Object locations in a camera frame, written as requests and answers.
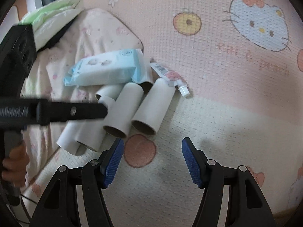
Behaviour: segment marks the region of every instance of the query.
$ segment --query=green fabric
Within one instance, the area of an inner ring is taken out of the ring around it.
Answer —
[[[56,0],[46,6],[26,14],[19,22],[20,25],[32,25],[36,31],[48,19],[67,9],[74,9],[80,0]]]

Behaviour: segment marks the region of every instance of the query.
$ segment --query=white cap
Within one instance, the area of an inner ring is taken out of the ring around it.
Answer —
[[[185,98],[185,97],[188,97],[189,96],[189,90],[188,90],[188,88],[187,88],[187,86],[186,85],[183,85],[183,86],[180,86],[179,87],[179,91],[180,91],[180,93],[181,93],[181,95]]]

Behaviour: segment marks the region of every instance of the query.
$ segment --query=barcode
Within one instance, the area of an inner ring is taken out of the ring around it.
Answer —
[[[156,65],[155,66],[160,72],[161,74],[166,74],[168,72],[168,70],[160,65]]]

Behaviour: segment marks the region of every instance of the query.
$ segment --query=silver screw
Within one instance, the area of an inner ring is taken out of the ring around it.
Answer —
[[[59,167],[59,171],[60,172],[64,172],[66,170],[66,166],[61,166],[61,167]]]
[[[70,114],[72,116],[74,116],[76,114],[77,108],[76,107],[72,107]]]
[[[96,165],[98,165],[99,164],[99,161],[97,160],[97,159],[93,159],[92,161],[91,161],[91,165],[92,166],[96,166]]]
[[[214,166],[216,164],[216,162],[213,159],[209,159],[207,161],[207,164],[209,164],[210,166]]]
[[[239,169],[240,169],[240,171],[243,171],[243,172],[246,172],[246,171],[247,171],[246,166],[240,166]]]

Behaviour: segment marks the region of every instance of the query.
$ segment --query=blue and white package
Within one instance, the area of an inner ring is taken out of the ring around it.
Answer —
[[[106,52],[80,60],[63,81],[66,86],[142,83],[146,74],[142,64],[143,53],[140,49]]]

